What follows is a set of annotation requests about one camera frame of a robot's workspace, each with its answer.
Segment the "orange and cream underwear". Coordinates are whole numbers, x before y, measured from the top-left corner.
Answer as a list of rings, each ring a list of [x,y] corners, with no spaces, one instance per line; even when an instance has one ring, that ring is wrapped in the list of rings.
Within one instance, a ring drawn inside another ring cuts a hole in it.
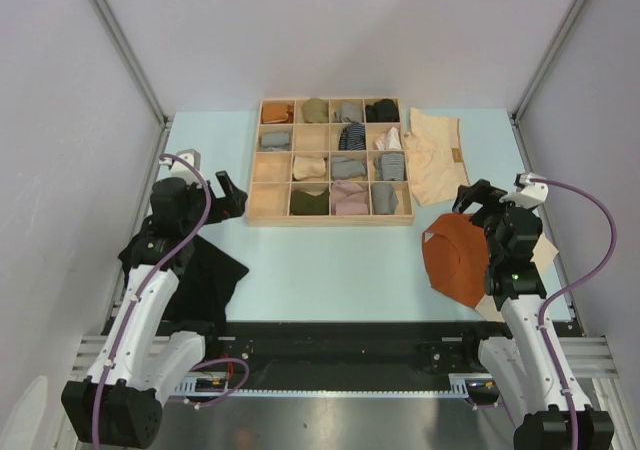
[[[431,287],[476,311],[484,320],[502,322],[492,296],[485,292],[490,265],[484,229],[469,213],[440,215],[422,235],[422,255]]]

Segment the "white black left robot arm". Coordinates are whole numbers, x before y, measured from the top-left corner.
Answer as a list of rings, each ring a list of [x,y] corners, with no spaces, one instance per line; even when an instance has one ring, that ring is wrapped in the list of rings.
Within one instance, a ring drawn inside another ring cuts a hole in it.
[[[221,197],[190,171],[153,185],[151,214],[118,256],[123,304],[86,376],[62,391],[81,442],[148,448],[184,377],[219,362],[226,306],[249,270],[198,234],[245,212],[246,192],[224,171],[216,178]]]

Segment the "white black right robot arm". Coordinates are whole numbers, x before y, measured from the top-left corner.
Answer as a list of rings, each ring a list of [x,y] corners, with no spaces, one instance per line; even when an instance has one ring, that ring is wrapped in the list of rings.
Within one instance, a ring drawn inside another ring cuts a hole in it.
[[[491,374],[515,423],[515,448],[607,449],[613,420],[594,408],[577,382],[546,314],[554,299],[533,261],[543,233],[535,210],[546,201],[550,184],[519,174],[511,193],[483,179],[459,186],[452,210],[479,207],[471,222],[482,228],[487,244],[485,292],[510,331],[507,337],[464,342],[461,358],[469,369]]]

